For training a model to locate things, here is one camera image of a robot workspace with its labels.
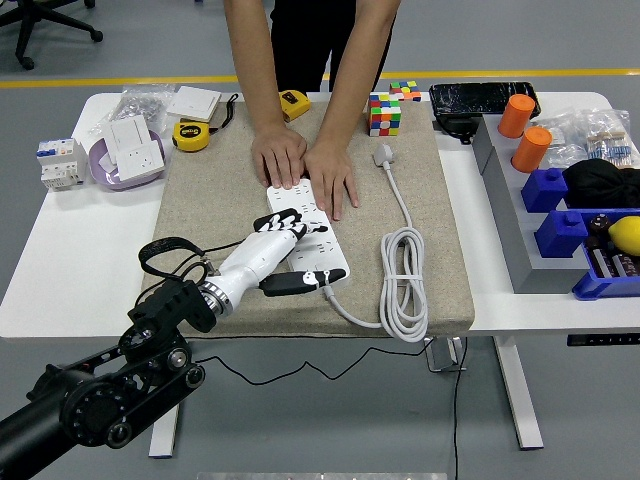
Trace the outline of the person's left hand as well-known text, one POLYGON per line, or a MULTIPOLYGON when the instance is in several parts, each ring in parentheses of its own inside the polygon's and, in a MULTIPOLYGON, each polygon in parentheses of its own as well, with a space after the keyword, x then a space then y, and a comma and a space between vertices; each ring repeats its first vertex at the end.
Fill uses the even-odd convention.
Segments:
POLYGON ((346 143, 320 135, 303 159, 316 205, 330 220, 342 219, 345 197, 353 207, 359 206, 353 164, 346 143))

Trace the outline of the person's right hand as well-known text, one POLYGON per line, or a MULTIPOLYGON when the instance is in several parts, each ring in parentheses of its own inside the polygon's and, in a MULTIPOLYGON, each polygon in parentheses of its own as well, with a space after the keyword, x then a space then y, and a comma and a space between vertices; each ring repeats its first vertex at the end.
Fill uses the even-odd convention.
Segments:
POLYGON ((304 172, 306 140, 284 125, 265 127, 256 134, 251 147, 256 175, 264 186, 291 189, 304 172))

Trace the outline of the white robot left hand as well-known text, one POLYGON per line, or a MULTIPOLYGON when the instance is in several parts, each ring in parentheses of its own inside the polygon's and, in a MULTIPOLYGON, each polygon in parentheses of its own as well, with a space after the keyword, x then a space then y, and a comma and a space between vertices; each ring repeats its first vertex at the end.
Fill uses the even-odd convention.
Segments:
POLYGON ((220 311, 228 314, 251 289, 258 288, 267 297, 291 296, 313 292, 345 278, 347 272, 343 268, 275 271, 307 230, 307 223, 294 208, 255 220, 254 232, 224 260, 218 274, 206 278, 201 292, 211 295, 220 311))

